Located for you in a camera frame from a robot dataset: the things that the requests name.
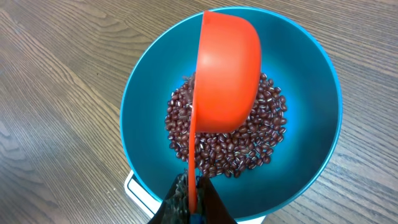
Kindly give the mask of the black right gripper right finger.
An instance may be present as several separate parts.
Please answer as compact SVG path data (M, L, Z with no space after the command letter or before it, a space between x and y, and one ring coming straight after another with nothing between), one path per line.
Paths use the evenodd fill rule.
M198 181L200 190L203 217L207 224L237 224L234 218L228 213L220 196L214 188L211 180L207 177L200 177Z

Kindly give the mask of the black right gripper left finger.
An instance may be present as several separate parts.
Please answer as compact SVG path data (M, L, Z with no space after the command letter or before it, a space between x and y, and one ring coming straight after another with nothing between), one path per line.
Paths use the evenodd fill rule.
M189 223L187 173L176 176L156 214L148 224Z

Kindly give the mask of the red measuring scoop blue handle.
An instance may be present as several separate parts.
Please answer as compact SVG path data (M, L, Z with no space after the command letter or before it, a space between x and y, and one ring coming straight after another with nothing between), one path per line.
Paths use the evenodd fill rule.
M249 116L261 74L261 43L247 20L203 13L189 133L188 207L197 209L195 133L229 133Z

